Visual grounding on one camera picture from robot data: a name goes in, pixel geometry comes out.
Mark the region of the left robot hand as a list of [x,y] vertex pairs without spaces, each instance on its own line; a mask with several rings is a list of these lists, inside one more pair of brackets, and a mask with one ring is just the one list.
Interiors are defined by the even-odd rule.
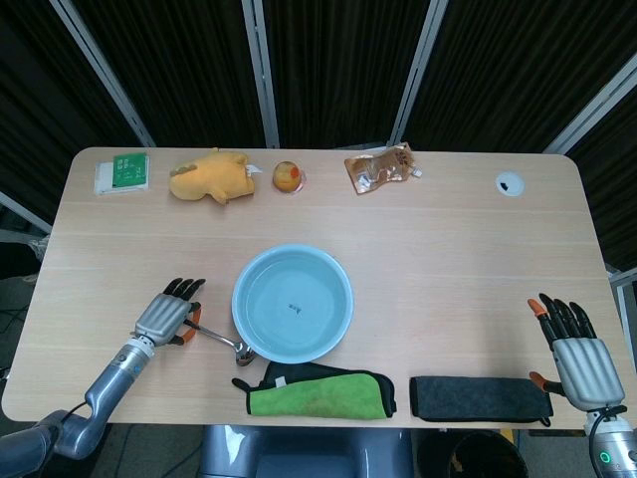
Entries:
[[191,299],[205,282],[205,279],[183,278],[170,281],[137,319],[131,334],[155,347],[184,346],[194,337],[190,323],[201,309],[201,305]]

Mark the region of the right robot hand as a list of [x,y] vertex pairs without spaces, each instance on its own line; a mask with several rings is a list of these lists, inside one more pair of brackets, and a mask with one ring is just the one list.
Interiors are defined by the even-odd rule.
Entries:
[[529,299],[543,336],[552,353],[558,381],[536,371],[530,380],[546,393],[566,397],[571,405],[592,412],[621,405],[625,392],[605,343],[597,336],[584,309],[541,293]]

